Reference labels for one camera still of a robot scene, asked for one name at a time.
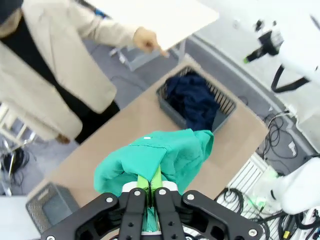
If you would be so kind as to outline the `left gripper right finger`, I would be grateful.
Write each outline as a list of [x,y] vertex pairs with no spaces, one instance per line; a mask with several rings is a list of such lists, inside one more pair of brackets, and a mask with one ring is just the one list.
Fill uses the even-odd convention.
[[196,231],[196,240],[259,240],[262,227],[196,191],[180,194],[163,185],[161,169],[151,180],[154,207],[162,238],[181,240],[184,227]]

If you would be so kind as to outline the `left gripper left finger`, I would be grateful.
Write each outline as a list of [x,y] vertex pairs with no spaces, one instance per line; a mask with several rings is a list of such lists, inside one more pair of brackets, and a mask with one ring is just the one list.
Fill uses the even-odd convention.
[[139,187],[120,196],[105,192],[57,223],[42,240],[102,240],[119,230],[119,240],[139,240],[146,210],[146,191]]

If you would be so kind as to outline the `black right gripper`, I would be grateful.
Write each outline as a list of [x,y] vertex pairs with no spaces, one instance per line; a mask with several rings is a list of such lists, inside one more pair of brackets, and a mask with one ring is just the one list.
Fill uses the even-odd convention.
[[244,63],[250,63],[266,54],[270,56],[278,55],[280,47],[284,42],[280,31],[268,31],[261,35],[258,40],[261,44],[261,47],[247,55],[243,60]]

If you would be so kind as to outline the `person's right hand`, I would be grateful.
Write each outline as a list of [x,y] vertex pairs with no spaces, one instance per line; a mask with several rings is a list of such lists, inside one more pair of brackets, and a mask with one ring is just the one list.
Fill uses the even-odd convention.
[[59,134],[59,135],[56,137],[55,140],[56,140],[58,143],[63,144],[63,145],[67,145],[67,144],[70,143],[70,140],[69,140],[66,136],[64,136],[64,135],[62,135],[62,134]]

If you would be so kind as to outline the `person's left hand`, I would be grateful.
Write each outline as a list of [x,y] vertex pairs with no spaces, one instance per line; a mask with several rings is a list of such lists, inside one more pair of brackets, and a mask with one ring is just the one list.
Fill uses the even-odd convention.
[[139,27],[133,35],[133,43],[136,47],[145,53],[158,51],[162,56],[168,57],[169,54],[164,51],[158,43],[157,35],[152,30]]

